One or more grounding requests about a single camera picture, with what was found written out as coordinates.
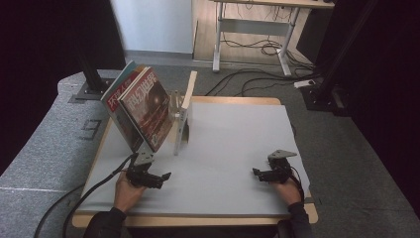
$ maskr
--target black curtain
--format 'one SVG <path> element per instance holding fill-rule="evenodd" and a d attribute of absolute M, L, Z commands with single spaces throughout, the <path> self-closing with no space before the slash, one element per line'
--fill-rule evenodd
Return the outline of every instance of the black curtain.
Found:
<path fill-rule="evenodd" d="M 340 51 L 334 43 L 349 37 L 367 2 L 338 2 L 319 56 L 327 69 Z M 376 1 L 343 60 L 331 71 L 331 81 L 349 93 L 348 112 L 418 216 L 419 12 L 418 1 Z"/>
<path fill-rule="evenodd" d="M 109 0 L 9 1 L 0 19 L 3 173 L 51 108 L 57 83 L 81 72 L 80 53 L 96 69 L 122 69 L 125 59 Z"/>

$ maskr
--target wooden table edge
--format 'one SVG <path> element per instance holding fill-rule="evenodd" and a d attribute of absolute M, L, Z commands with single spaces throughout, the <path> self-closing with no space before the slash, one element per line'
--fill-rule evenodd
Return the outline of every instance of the wooden table edge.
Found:
<path fill-rule="evenodd" d="M 325 3 L 322 0 L 256 0 L 250 2 L 249 0 L 210 0 L 220 3 L 235 3 L 235 4 L 249 4 L 249 5 L 267 5 L 267 6 L 282 6 L 282 7 L 300 7 L 311 9 L 333 9 L 334 2 Z"/>
<path fill-rule="evenodd" d="M 232 103 L 252 105 L 281 105 L 274 97 L 220 97 L 220 96 L 192 96 L 193 102 L 202 103 Z"/>

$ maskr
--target black cable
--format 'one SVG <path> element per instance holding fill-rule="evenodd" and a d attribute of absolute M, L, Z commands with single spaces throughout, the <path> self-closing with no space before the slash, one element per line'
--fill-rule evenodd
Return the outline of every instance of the black cable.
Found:
<path fill-rule="evenodd" d="M 215 94 L 214 94 L 214 96 L 217 96 L 217 94 L 219 93 L 219 92 L 221 92 L 227 85 L 228 85 L 228 83 L 229 83 L 229 81 L 232 79 L 232 78 L 234 78 L 234 76 L 235 76 L 236 74 L 230 74 L 229 75 L 229 78 L 227 78 L 228 80 L 226 81 L 226 83 L 225 83 L 225 85 L 222 87 L 222 88 L 220 88 Z"/>
<path fill-rule="evenodd" d="M 294 82 L 289 82 L 289 83 L 273 83 L 272 85 L 270 85 L 270 86 L 264 86 L 264 87 L 251 87 L 251 88 L 247 88 L 246 90 L 244 90 L 244 91 L 241 91 L 241 92 L 238 92 L 237 94 L 235 94 L 234 95 L 234 97 L 235 96 L 238 96 L 238 95 L 243 95 L 244 96 L 244 92 L 246 92 L 246 91 L 250 91 L 250 90 L 254 90 L 254 89 L 267 89 L 267 88 L 270 88 L 270 87 L 274 87 L 274 86 L 276 86 L 276 85 L 279 85 L 279 86 L 284 86 L 284 85 L 290 85 L 290 84 L 292 84 L 292 83 L 294 83 Z"/>
<path fill-rule="evenodd" d="M 79 207 L 79 205 L 92 193 L 96 188 L 103 185 L 105 182 L 109 181 L 114 175 L 119 173 L 124 165 L 131 159 L 135 159 L 137 157 L 138 153 L 134 153 L 133 155 L 129 156 L 121 165 L 117 168 L 117 170 L 113 171 L 111 175 L 106 177 L 104 180 L 100 181 L 96 185 L 94 185 L 92 188 L 90 188 L 81 198 L 80 200 L 74 205 L 74 207 L 71 209 L 71 211 L 68 213 L 67 217 L 65 218 L 64 224 L 62 225 L 62 238 L 66 238 L 66 232 L 67 232 L 67 225 L 68 221 L 70 220 L 71 216 L 73 215 L 74 211 Z"/>
<path fill-rule="evenodd" d="M 229 75 L 227 75 L 227 76 L 225 76 L 225 77 L 223 77 L 213 88 L 211 88 L 206 94 L 205 94 L 205 96 L 208 96 L 213 90 L 215 90 L 224 80 L 226 80 L 226 79 L 228 79 L 228 78 L 230 78 L 230 77 L 233 77 L 233 76 L 235 76 L 235 75 L 238 75 L 238 74 L 243 74 L 243 73 L 251 73 L 251 72 L 264 72 L 264 73 L 266 73 L 266 74 L 268 74 L 268 75 L 271 75 L 271 76 L 278 76 L 278 75 L 276 75 L 276 74 L 273 74 L 273 73 L 269 73 L 269 72 L 265 72 L 264 70 L 262 70 L 262 69 L 259 69 L 259 68 L 242 68 L 242 69 L 239 69 L 238 71 L 236 71 L 236 72 L 233 72 L 233 73 L 230 73 Z"/>
<path fill-rule="evenodd" d="M 270 78 L 270 77 L 257 77 L 257 78 L 252 78 L 252 79 L 249 79 L 249 80 L 247 80 L 243 85 L 242 85 L 242 89 L 241 89 L 241 95 L 242 96 L 245 96 L 244 95 L 244 92 L 246 91 L 245 90 L 245 88 L 247 87 L 247 85 L 250 83 L 250 82 L 253 82 L 253 81 L 258 81 L 258 80 L 281 80 L 281 81 L 291 81 L 291 82 L 289 82 L 288 84 L 291 84 L 291 83 L 294 83 L 294 82 L 296 82 L 296 79 L 294 79 L 294 78 Z"/>
<path fill-rule="evenodd" d="M 298 70 L 311 70 L 311 69 L 308 69 L 308 68 L 306 68 L 306 67 L 297 67 L 297 68 L 295 68 L 294 69 L 294 74 L 297 76 L 297 77 L 300 77 L 299 76 L 299 74 L 297 73 L 297 71 Z"/>
<path fill-rule="evenodd" d="M 251 7 L 250 7 L 250 8 L 248 8 L 248 3 L 246 3 L 246 4 L 245 4 L 245 7 L 246 7 L 248 10 L 251 10 L 251 9 L 254 7 L 254 3 L 252 3 L 252 4 L 251 4 Z"/>
<path fill-rule="evenodd" d="M 305 202 L 305 193 L 303 192 L 302 181 L 300 179 L 299 172 L 294 167 L 291 167 L 291 168 L 296 172 L 297 176 L 299 177 L 299 180 L 294 175 L 290 175 L 290 178 L 297 185 L 297 189 L 299 190 L 299 194 L 300 194 L 300 199 L 302 200 L 302 202 Z"/>
<path fill-rule="evenodd" d="M 241 15 L 241 13 L 239 12 L 239 3 L 237 3 L 237 8 L 238 8 L 238 15 L 241 17 L 241 19 L 244 19 Z"/>
<path fill-rule="evenodd" d="M 266 71 L 263 71 L 263 70 L 256 70 L 255 69 L 255 71 L 246 71 L 246 73 L 249 73 L 249 72 L 253 72 L 253 73 L 263 73 L 263 74 L 268 74 L 268 75 L 270 75 L 270 76 L 274 76 L 274 77 L 279 77 L 278 75 L 276 75 L 276 74 L 273 74 L 273 73 L 269 73 L 269 72 L 266 72 Z M 227 85 L 228 85 L 228 83 L 229 83 L 229 81 L 231 80 L 231 79 L 233 79 L 233 77 L 235 76 L 235 74 L 234 75 L 232 75 L 227 81 L 226 81 L 226 83 L 225 83 L 225 85 L 222 87 L 222 88 L 220 88 L 219 89 L 219 91 L 217 91 L 216 92 L 216 94 L 214 94 L 214 96 L 216 96 L 220 91 L 222 91 Z M 271 79 L 270 77 L 269 78 L 258 78 L 258 80 L 261 80 L 261 79 Z"/>
<path fill-rule="evenodd" d="M 271 12 L 272 12 L 272 7 L 274 7 L 274 12 L 275 12 L 275 6 L 270 6 L 270 7 L 269 7 L 269 12 L 268 12 L 268 14 L 264 17 L 264 20 L 266 20 L 266 18 L 269 16 L 269 14 L 271 14 Z"/>
<path fill-rule="evenodd" d="M 274 14 L 272 15 L 272 20 L 275 22 L 275 21 L 277 21 L 277 18 L 278 18 L 278 13 L 280 12 L 280 7 L 275 7 L 274 8 Z"/>
<path fill-rule="evenodd" d="M 48 210 L 47 212 L 44 214 L 43 218 L 41 218 L 40 223 L 38 223 L 37 226 L 37 230 L 35 231 L 34 234 L 34 238 L 38 238 L 40 237 L 40 232 L 41 229 L 43 228 L 44 222 L 46 222 L 47 217 L 50 215 L 50 213 L 53 211 L 53 209 L 60 203 L 62 202 L 66 197 L 68 197 L 70 194 L 72 194 L 73 192 L 75 192 L 76 190 L 82 188 L 84 186 L 84 184 L 81 184 L 79 186 L 77 186 L 76 188 L 72 189 L 71 191 L 69 191 L 68 193 L 66 193 L 64 196 L 62 196 L 59 200 L 57 200 Z"/>
<path fill-rule="evenodd" d="M 220 42 L 226 43 L 226 45 L 228 47 L 231 47 L 231 48 L 261 49 L 262 54 L 263 55 L 266 55 L 266 56 L 271 56 L 271 57 L 272 56 L 277 56 L 279 54 L 277 52 L 277 50 L 280 50 L 281 47 L 282 47 L 282 45 L 280 43 L 270 40 L 269 39 L 269 36 L 268 36 L 268 38 L 266 40 L 261 40 L 261 41 L 258 41 L 258 42 L 252 43 L 252 44 L 244 45 L 244 44 L 241 44 L 241 43 L 238 43 L 238 42 L 226 40 L 225 33 L 222 33 L 222 34 L 223 34 L 223 41 L 220 41 Z M 274 53 L 269 53 L 266 49 L 273 49 L 274 50 Z M 305 68 L 308 68 L 308 69 L 311 69 L 311 70 L 313 70 L 315 68 L 315 65 L 313 63 L 307 63 L 307 62 L 302 62 L 302 61 L 298 60 L 294 56 L 295 53 L 292 53 L 291 51 L 287 51 L 286 54 L 287 54 L 287 56 L 289 58 L 289 61 L 293 65 L 302 66 L 302 67 L 305 67 Z"/>
<path fill-rule="evenodd" d="M 296 135 L 297 135 L 296 127 L 291 122 L 290 122 L 290 126 L 291 126 L 291 130 L 293 131 L 293 137 L 296 138 Z"/>

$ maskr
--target book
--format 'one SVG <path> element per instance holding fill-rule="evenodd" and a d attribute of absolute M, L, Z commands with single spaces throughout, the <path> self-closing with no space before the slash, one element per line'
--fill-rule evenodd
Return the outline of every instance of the book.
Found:
<path fill-rule="evenodd" d="M 121 107 L 118 98 L 130 87 L 144 68 L 144 65 L 136 65 L 133 61 L 130 61 L 101 98 L 101 102 L 133 153 L 139 150 L 144 140 L 131 122 L 130 117 Z"/>
<path fill-rule="evenodd" d="M 188 86 L 183 97 L 181 106 L 179 107 L 179 117 L 177 118 L 177 129 L 176 129 L 176 139 L 175 139 L 175 148 L 173 151 L 174 155 L 178 155 L 179 147 L 182 142 L 182 139 L 185 138 L 188 140 L 189 137 L 189 126 L 191 125 L 191 96 L 192 91 L 194 90 L 195 79 L 197 77 L 197 71 L 192 71 L 189 80 Z"/>
<path fill-rule="evenodd" d="M 165 140 L 173 124 L 168 111 L 169 96 L 151 67 L 145 67 L 118 98 L 132 124 L 153 152 Z"/>

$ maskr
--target table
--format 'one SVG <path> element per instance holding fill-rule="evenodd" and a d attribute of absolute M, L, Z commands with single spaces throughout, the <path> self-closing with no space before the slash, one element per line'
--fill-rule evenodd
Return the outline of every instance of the table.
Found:
<path fill-rule="evenodd" d="M 207 96 L 194 96 L 193 102 L 200 103 L 232 103 L 232 104 L 254 104 L 254 105 L 280 105 L 280 101 L 276 98 L 237 98 L 237 97 L 207 97 Z M 107 129 L 101 141 L 93 163 L 92 170 L 97 166 L 98 155 L 102 150 L 104 139 L 108 134 L 108 130 L 112 120 L 108 123 Z M 309 214 L 311 223 L 318 220 L 318 215 L 314 203 L 306 203 L 305 209 Z M 76 227 L 86 227 L 95 212 L 82 212 L 76 211 L 74 213 L 72 223 Z M 156 216 L 156 215 L 140 215 L 129 214 L 125 221 L 126 226 L 131 227 L 160 227 L 160 226 L 203 226 L 203 225 L 268 225 L 276 224 L 280 219 L 288 218 L 287 215 L 279 215 L 276 217 L 205 217 L 205 216 Z"/>
<path fill-rule="evenodd" d="M 283 68 L 284 75 L 291 76 L 289 66 L 287 64 L 286 52 L 296 24 L 297 16 L 300 8 L 318 8 L 331 9 L 334 8 L 334 3 L 325 3 L 322 0 L 211 0 L 219 4 L 219 16 L 217 21 L 216 32 L 216 46 L 213 55 L 213 71 L 220 70 L 220 36 L 222 32 L 268 35 L 268 36 L 284 36 L 284 43 L 282 48 L 277 50 L 278 59 Z M 293 14 L 290 23 L 264 22 L 264 21 L 250 21 L 240 19 L 223 18 L 223 4 L 239 3 L 239 4 L 256 4 L 268 6 L 283 6 L 292 7 Z"/>

